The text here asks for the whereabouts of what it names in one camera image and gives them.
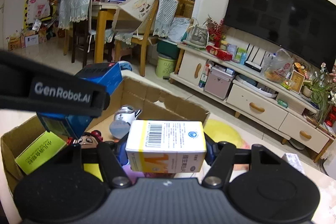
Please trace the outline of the brown cardboard box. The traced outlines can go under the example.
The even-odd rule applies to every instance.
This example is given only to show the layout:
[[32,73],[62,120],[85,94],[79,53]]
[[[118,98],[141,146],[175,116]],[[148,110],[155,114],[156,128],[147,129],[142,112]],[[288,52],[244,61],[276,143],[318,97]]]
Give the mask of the brown cardboard box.
[[[109,140],[109,124],[115,112],[123,105],[141,109],[140,119],[167,121],[201,121],[205,123],[210,112],[202,105],[188,101],[142,77],[126,76],[111,95],[109,107],[88,129],[101,131]],[[35,113],[1,111],[1,191],[13,192],[24,173],[15,158],[45,131]]]

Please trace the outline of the white yellow medicine box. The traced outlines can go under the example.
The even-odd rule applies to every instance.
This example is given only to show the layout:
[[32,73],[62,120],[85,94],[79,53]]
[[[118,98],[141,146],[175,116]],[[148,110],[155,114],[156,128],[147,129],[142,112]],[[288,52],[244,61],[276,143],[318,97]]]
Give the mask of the white yellow medicine box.
[[136,172],[199,172],[207,152],[203,124],[136,120],[130,126],[125,151]]

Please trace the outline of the beige tote bag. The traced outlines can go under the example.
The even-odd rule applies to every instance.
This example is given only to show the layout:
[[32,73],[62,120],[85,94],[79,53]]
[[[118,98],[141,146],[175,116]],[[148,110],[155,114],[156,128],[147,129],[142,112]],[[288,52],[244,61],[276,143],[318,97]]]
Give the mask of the beige tote bag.
[[127,0],[118,5],[113,17],[112,30],[115,32],[135,32],[147,18],[155,0]]

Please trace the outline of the black-haired doll figure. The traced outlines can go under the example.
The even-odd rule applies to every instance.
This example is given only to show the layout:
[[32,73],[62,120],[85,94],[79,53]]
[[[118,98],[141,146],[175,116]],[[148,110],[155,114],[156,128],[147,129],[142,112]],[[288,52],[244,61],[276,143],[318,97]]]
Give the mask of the black-haired doll figure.
[[79,144],[82,149],[96,148],[99,143],[103,142],[102,134],[99,130],[85,132],[79,139],[68,138],[68,145]]

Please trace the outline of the green yellow carton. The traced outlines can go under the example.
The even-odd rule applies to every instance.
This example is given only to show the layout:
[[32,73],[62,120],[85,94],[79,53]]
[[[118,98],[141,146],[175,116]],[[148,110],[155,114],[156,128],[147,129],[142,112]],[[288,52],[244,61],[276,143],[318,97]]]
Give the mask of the green yellow carton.
[[66,146],[67,142],[58,135],[45,131],[15,158],[15,162],[28,175],[53,158]]

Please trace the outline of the wooden chair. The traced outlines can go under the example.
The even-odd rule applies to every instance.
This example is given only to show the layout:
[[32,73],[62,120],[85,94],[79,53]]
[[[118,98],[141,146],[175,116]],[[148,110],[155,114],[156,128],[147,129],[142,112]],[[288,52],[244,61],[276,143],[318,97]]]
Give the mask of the wooden chair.
[[114,59],[121,58],[122,46],[141,46],[140,75],[145,76],[147,47],[156,43],[156,37],[167,38],[178,7],[177,0],[154,0],[149,14],[134,32],[118,32],[115,36]]

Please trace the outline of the white handbag on cabinet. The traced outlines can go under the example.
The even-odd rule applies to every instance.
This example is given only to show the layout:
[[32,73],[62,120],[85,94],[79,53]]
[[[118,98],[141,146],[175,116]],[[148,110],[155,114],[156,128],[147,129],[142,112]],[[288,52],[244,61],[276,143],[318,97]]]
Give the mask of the white handbag on cabinet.
[[197,19],[191,18],[191,25],[188,27],[182,42],[196,49],[204,50],[208,46],[209,37],[207,25],[199,24]]

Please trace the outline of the potted flower plant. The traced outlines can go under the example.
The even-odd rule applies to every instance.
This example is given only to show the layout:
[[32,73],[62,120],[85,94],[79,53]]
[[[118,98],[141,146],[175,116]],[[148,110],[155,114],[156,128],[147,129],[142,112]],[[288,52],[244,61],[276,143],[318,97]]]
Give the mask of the potted flower plant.
[[335,106],[335,65],[329,72],[326,64],[322,63],[320,70],[315,71],[303,85],[311,90],[310,100],[318,106],[317,124],[323,124],[331,107]]

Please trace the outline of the red lantern ornament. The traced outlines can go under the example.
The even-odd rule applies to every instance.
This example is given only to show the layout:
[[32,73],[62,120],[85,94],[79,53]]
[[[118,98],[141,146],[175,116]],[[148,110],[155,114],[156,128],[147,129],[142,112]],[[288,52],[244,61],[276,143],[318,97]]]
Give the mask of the red lantern ornament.
[[325,119],[325,124],[329,128],[332,128],[333,131],[335,131],[335,121],[336,121],[336,107],[332,106]]

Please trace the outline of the wooden dining table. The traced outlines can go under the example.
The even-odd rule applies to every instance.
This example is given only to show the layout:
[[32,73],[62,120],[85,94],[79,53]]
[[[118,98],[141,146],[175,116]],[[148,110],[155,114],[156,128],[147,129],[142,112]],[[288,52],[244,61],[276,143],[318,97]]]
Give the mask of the wooden dining table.
[[104,61],[106,22],[114,19],[114,15],[118,8],[119,5],[114,3],[92,2],[92,17],[97,19],[94,63],[102,63]]

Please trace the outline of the gold picture frame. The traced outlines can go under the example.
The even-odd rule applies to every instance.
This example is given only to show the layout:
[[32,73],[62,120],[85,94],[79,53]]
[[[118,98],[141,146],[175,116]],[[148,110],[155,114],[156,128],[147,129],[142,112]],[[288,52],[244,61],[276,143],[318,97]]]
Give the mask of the gold picture frame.
[[302,75],[297,71],[293,71],[290,78],[291,90],[299,94],[304,80],[305,80],[304,75]]

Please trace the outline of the clear plastic snack bag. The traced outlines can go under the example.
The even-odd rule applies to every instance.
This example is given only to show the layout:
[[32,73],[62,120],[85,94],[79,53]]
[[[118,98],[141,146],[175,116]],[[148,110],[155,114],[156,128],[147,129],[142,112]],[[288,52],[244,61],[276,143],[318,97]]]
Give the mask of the clear plastic snack bag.
[[269,81],[282,83],[293,65],[294,59],[284,49],[266,57],[261,74]]

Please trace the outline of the pink storage case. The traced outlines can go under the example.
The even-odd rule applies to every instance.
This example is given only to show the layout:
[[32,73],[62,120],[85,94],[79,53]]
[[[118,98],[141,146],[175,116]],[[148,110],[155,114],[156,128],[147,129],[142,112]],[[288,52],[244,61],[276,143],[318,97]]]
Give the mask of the pink storage case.
[[234,77],[223,70],[212,67],[205,84],[205,92],[224,100],[227,96]]

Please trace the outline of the white wifi router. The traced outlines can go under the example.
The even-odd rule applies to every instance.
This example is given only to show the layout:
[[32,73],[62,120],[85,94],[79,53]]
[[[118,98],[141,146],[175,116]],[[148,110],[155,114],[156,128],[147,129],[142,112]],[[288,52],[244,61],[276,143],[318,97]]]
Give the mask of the white wifi router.
[[265,56],[266,50],[253,44],[248,44],[244,65],[260,73]]

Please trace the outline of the black flat television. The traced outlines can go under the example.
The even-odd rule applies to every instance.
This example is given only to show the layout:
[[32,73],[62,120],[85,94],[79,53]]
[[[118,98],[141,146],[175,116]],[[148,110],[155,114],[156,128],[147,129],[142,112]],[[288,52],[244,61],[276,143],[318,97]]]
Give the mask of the black flat television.
[[229,0],[224,23],[333,69],[335,4],[328,0]]

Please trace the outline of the green waste bin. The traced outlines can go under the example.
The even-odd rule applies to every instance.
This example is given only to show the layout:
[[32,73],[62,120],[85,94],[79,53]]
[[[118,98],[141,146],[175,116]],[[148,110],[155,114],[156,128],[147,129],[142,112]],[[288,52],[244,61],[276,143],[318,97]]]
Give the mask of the green waste bin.
[[157,75],[157,77],[169,77],[170,73],[175,70],[176,62],[176,59],[172,59],[169,56],[159,53],[157,67],[155,70],[155,74]]

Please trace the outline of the red berry branches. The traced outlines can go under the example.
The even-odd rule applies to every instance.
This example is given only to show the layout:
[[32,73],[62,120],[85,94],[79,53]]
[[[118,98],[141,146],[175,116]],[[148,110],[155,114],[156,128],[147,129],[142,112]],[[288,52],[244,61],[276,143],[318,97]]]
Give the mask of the red berry branches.
[[224,24],[224,18],[217,23],[214,21],[210,15],[208,15],[206,20],[206,26],[209,32],[210,41],[214,43],[217,48],[221,47],[221,42],[226,39],[226,34],[228,27]]

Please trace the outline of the red snack package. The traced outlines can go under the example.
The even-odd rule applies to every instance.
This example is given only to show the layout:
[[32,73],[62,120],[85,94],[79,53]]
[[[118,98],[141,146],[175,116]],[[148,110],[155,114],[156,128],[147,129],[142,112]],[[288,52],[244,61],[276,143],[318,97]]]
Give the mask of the red snack package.
[[231,61],[232,60],[232,54],[222,50],[218,47],[212,46],[212,45],[208,45],[206,46],[206,51],[212,55],[214,55],[215,57],[217,57],[218,59],[222,60],[222,61]]

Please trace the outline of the white blue patterned box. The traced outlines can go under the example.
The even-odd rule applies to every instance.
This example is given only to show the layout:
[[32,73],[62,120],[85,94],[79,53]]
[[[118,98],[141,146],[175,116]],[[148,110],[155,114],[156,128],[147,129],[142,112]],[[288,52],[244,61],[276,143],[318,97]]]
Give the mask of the white blue patterned box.
[[293,168],[301,172],[302,174],[306,174],[303,168],[302,162],[300,161],[299,157],[295,153],[284,153],[282,159],[291,165]]

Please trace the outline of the long blue carton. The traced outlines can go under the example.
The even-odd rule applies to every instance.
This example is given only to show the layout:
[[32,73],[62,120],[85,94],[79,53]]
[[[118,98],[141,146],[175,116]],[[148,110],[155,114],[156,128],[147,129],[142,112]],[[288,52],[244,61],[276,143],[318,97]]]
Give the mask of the long blue carton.
[[[110,96],[122,82],[121,71],[122,66],[119,62],[89,64],[76,73],[76,76],[104,86]],[[70,89],[56,89],[56,94],[71,99],[80,106],[88,106],[95,98],[93,94],[74,92]],[[37,116],[47,131],[75,139],[81,138],[93,120],[91,115],[38,113]]]

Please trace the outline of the cream tv cabinet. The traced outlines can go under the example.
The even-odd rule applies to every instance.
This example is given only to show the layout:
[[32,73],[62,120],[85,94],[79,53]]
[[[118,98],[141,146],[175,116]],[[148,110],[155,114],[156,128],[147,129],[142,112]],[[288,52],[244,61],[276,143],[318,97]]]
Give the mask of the cream tv cabinet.
[[[222,61],[214,55],[179,44],[180,50],[175,71],[170,75],[170,82],[177,81],[187,87],[231,108],[235,117],[241,115],[261,124],[280,135],[282,141],[294,139],[313,151],[312,159],[326,158],[331,146],[335,144],[335,135],[319,128],[309,119],[308,114],[316,114],[313,107],[303,96],[286,90],[279,84],[263,78],[260,73],[233,61]],[[244,75],[257,83],[276,92],[270,98],[245,82],[234,79],[228,92],[223,96],[208,92],[199,86],[202,73],[208,61],[232,69],[237,75]]]

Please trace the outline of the grey white bottle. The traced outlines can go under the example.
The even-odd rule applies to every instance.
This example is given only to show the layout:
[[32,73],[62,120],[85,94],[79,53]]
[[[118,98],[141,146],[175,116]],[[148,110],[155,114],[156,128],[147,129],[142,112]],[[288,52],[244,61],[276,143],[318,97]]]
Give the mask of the grey white bottle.
[[141,109],[135,109],[130,105],[123,105],[114,114],[112,123],[109,126],[109,131],[113,138],[122,139],[129,133],[130,126],[141,114]]

